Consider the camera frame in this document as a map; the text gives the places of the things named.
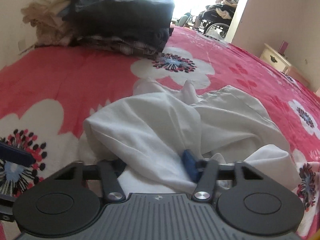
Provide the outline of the white shirt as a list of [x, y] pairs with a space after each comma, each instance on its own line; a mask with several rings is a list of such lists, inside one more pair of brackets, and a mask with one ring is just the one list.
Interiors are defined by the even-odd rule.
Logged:
[[84, 132], [98, 159], [121, 159], [125, 194], [192, 193], [183, 151], [222, 163], [245, 161], [293, 190], [301, 179], [290, 146], [262, 103], [232, 86], [197, 95], [191, 82], [172, 90], [135, 84], [133, 96], [87, 118]]

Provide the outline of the dark folded clothes stack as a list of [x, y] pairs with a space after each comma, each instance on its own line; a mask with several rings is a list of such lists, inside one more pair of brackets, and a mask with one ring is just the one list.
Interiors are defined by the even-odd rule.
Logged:
[[154, 59], [173, 28], [173, 0], [70, 0], [59, 12], [72, 44]]

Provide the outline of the wheelchair with clothes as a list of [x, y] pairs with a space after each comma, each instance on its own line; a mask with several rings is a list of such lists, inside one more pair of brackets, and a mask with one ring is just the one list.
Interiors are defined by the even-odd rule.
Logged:
[[214, 4], [207, 5], [205, 11], [196, 16], [193, 29], [199, 30], [203, 26], [203, 34], [219, 31], [219, 35], [225, 38], [238, 2], [239, 0], [216, 0]]

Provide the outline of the red floral blanket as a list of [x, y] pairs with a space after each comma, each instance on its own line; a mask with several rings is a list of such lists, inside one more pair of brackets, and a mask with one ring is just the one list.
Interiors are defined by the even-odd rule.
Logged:
[[30, 167], [1, 162], [1, 193], [17, 197], [82, 153], [83, 121], [130, 96], [151, 78], [198, 94], [231, 85], [257, 98], [290, 144], [301, 177], [296, 193], [305, 209], [298, 229], [319, 229], [319, 97], [249, 52], [176, 28], [159, 62], [85, 47], [37, 48], [1, 70], [1, 141], [29, 152]]

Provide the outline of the cream nightstand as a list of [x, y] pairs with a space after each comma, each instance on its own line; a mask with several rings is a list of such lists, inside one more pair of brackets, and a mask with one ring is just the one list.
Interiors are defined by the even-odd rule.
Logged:
[[289, 63], [285, 57], [281, 56], [275, 49], [266, 43], [264, 44], [260, 59], [283, 74], [287, 74], [291, 67], [291, 63]]

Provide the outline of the pink cup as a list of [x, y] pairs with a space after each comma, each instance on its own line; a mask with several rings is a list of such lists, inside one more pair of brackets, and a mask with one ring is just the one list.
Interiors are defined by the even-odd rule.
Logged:
[[289, 45], [289, 44], [288, 44], [286, 41], [283, 41], [282, 44], [281, 44], [281, 46], [280, 46], [280, 48], [279, 48], [279, 50], [278, 50], [278, 53], [279, 53], [280, 55], [284, 56], [284, 55], [285, 55], [285, 51], [286, 51], [288, 45]]

